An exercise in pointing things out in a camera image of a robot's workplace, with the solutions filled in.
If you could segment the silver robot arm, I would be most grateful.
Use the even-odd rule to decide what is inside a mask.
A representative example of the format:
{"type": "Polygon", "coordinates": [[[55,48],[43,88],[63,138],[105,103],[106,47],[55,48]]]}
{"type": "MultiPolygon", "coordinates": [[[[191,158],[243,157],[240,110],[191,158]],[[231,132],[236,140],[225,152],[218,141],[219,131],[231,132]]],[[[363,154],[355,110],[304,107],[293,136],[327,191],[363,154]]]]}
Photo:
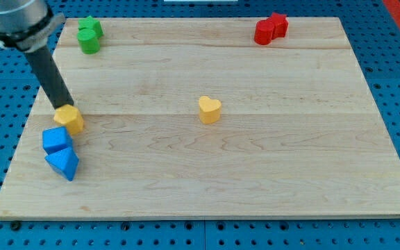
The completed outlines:
{"type": "Polygon", "coordinates": [[[65,23],[45,0],[0,0],[0,47],[25,55],[53,108],[74,100],[47,46],[49,36],[65,23]]]}

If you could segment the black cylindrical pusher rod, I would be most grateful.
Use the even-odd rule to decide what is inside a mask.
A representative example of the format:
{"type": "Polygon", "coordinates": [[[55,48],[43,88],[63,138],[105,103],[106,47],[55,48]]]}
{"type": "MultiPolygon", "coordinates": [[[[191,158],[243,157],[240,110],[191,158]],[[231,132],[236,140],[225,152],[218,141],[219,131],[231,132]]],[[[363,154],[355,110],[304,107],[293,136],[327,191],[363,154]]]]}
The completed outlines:
{"type": "Polygon", "coordinates": [[[53,108],[57,109],[67,104],[73,106],[74,100],[49,48],[43,46],[24,55],[53,108]]]}

